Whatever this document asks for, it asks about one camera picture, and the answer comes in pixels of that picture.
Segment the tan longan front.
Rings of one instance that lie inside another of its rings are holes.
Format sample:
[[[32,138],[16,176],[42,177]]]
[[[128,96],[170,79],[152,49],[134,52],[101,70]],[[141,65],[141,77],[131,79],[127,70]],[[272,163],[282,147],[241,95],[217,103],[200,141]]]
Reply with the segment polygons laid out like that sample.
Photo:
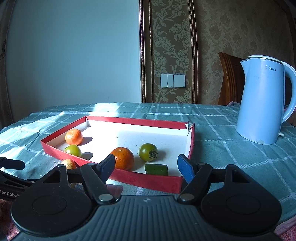
[[[66,166],[67,170],[73,170],[76,169],[76,164],[73,160],[71,159],[65,159],[61,162],[61,165]]]

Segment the orange tangerine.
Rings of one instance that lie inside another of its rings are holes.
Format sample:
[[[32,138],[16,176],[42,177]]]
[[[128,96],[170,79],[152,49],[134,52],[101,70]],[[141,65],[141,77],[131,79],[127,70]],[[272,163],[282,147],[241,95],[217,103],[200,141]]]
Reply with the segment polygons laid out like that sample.
[[[115,157],[115,168],[119,170],[130,170],[134,165],[133,153],[125,147],[117,147],[111,151]]]
[[[69,145],[79,145],[82,141],[83,135],[78,129],[71,129],[65,135],[65,142]]]

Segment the light green tomato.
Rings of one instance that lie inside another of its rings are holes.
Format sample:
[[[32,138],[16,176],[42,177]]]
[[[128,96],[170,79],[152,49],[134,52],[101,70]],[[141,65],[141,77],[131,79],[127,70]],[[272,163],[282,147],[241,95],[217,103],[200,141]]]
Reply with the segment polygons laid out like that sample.
[[[71,154],[76,157],[81,157],[82,152],[77,145],[69,145],[64,149],[64,152]]]

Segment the green cucumber chunk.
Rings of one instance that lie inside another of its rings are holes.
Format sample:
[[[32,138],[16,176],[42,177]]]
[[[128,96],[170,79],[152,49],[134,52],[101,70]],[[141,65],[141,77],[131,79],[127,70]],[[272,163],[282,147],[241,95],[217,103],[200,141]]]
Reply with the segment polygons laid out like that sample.
[[[144,169],[148,175],[168,176],[167,165],[146,163]]]

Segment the dark green tomato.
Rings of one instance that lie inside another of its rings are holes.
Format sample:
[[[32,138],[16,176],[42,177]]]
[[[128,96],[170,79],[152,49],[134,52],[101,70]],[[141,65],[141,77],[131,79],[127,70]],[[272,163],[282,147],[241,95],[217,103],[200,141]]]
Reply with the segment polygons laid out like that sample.
[[[145,143],[140,146],[138,154],[143,161],[150,162],[158,157],[158,149],[153,144]]]

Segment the teal plaid tablecloth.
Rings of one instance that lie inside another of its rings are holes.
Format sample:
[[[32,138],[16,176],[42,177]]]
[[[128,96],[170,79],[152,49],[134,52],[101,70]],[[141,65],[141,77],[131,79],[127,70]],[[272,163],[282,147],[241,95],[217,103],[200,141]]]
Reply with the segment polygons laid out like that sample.
[[[10,174],[37,179],[57,165],[43,152],[41,140],[86,115],[191,122],[195,127],[194,157],[214,168],[235,164],[281,203],[276,234],[295,240],[295,127],[284,123],[273,145],[259,145],[236,132],[237,104],[97,103],[53,106],[1,130],[1,156],[25,162],[23,171]]]

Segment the pink towel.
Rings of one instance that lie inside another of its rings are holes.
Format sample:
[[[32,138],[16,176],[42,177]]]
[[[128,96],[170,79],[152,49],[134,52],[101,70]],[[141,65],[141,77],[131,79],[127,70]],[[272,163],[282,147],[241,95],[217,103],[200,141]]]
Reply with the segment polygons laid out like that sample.
[[[0,239],[7,241],[12,240],[19,234],[16,225],[11,218],[12,202],[1,199],[0,202]]]

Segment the red shallow cardboard tray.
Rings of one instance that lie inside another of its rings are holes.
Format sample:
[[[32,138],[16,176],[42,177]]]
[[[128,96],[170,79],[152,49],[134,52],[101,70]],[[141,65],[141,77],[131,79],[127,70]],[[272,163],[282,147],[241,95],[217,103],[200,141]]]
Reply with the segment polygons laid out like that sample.
[[[82,142],[78,145],[81,156],[66,152],[69,144],[66,135],[78,130]],[[117,118],[105,116],[84,116],[60,128],[41,140],[46,154],[58,159],[73,160],[78,167],[87,163],[100,163],[109,154],[120,157],[120,150],[134,156],[129,170],[115,169],[110,179],[133,186],[179,194],[184,182],[178,169],[180,154],[190,158],[193,154],[195,124],[179,121],[144,120],[136,118]],[[144,144],[154,145],[155,165],[165,165],[167,175],[150,175],[145,170],[145,161],[139,151]]]

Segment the light blue electric kettle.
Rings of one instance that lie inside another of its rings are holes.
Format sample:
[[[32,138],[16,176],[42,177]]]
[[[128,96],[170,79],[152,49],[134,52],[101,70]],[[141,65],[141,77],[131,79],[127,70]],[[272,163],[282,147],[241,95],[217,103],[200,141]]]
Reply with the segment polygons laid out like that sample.
[[[264,55],[251,55],[240,63],[245,85],[236,131],[252,142],[272,145],[295,110],[295,69]]]

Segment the white wall switch panel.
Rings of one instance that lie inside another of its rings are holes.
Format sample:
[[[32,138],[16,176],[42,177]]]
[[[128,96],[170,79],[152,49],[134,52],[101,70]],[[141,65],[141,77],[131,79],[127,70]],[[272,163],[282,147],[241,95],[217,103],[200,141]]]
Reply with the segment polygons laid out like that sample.
[[[185,88],[185,75],[161,74],[161,88]]]

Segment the ornate wallpaper panel frame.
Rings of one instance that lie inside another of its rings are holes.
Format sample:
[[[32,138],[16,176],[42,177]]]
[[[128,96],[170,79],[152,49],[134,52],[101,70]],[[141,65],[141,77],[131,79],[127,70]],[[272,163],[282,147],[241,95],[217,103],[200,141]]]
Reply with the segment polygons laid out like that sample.
[[[144,103],[198,103],[199,60],[194,1],[139,1],[140,79]],[[161,75],[185,86],[161,86]]]

